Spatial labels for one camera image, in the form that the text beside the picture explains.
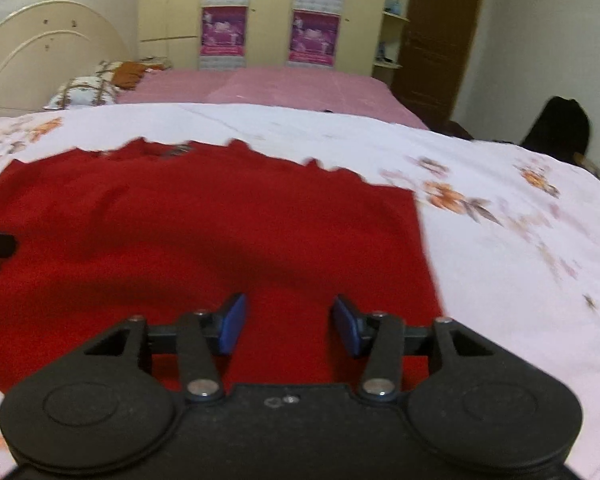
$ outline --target headboard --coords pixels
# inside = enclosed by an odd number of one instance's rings
[[[18,10],[0,23],[0,116],[40,111],[63,82],[129,58],[113,25],[87,6],[53,0]]]

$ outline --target pink mattress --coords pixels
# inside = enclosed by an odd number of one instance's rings
[[[230,72],[151,72],[119,103],[256,104],[331,110],[427,130],[387,86],[371,77],[312,68],[241,68]]]

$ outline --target pillow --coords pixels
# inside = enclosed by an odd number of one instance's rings
[[[103,61],[98,67],[96,76],[113,83],[119,88],[133,90],[144,76],[146,70],[147,66],[145,64],[134,61]]]
[[[45,110],[67,110],[75,105],[102,106],[116,103],[118,89],[101,77],[76,77],[63,84]]]

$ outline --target shelf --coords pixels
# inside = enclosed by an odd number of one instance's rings
[[[402,68],[402,65],[398,65],[397,63],[387,63],[385,61],[375,61],[374,66],[381,66],[382,68],[390,68],[391,70],[397,70]]]
[[[386,10],[384,10],[382,12],[385,16],[390,16],[391,18],[395,18],[396,20],[403,20],[404,22],[408,22],[409,20],[407,18],[405,18],[404,16],[399,16],[398,14],[393,14],[391,12],[387,12]]]

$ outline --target floral pillow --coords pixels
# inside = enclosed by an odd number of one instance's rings
[[[102,106],[116,103],[118,89],[101,77],[77,77],[63,84],[45,106],[45,110]]]

